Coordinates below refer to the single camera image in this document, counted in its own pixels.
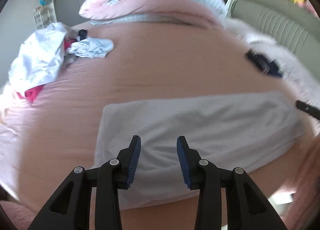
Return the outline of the light grey white garment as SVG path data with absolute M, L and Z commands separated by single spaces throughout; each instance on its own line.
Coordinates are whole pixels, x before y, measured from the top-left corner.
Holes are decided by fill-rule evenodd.
M 296 108 L 279 92 L 110 104 L 103 110 L 94 164 L 115 158 L 139 136 L 136 175 L 120 191 L 119 203 L 121 209 L 155 206 L 196 195 L 183 180 L 180 136 L 216 166 L 252 172 L 284 155 L 304 133 Z

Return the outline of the pile of white pink clothes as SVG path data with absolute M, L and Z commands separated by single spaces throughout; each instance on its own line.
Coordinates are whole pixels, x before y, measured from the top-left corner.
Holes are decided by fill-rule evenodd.
M 66 48 L 76 41 L 79 32 L 63 23 L 52 23 L 33 32 L 20 46 L 13 60 L 8 80 L 20 99 L 32 103 L 43 87 L 56 80 Z

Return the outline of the pink fluffy rug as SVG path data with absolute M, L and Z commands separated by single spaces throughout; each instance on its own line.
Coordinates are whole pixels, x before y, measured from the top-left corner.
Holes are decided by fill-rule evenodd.
M 28 229 L 35 219 L 36 213 L 24 205 L 1 201 L 1 206 L 17 229 Z

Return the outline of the navy white striped garment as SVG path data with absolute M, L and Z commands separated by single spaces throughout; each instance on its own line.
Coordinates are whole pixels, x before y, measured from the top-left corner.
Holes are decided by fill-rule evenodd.
M 276 62 L 269 61 L 263 54 L 249 50 L 246 53 L 246 58 L 253 64 L 258 70 L 264 74 L 277 78 L 282 78 L 283 74 L 280 72 L 280 69 Z

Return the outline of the grey padded headboard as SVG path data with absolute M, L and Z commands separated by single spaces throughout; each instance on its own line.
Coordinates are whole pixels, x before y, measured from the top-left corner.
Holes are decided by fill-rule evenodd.
M 231 16 L 287 47 L 319 79 L 319 19 L 288 0 L 235 0 Z

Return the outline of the light blue crumpled garment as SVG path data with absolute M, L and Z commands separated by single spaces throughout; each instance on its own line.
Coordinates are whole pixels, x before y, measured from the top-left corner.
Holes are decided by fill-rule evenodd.
M 66 53 L 81 58 L 104 58 L 113 49 L 111 40 L 89 37 L 72 43 Z

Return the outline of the pink blue folded quilt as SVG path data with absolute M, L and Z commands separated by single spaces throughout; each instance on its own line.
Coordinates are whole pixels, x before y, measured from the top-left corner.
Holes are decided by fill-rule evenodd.
M 212 28 L 221 25 L 227 12 L 223 0 L 85 0 L 79 15 L 92 21 L 140 22 L 148 18 Z

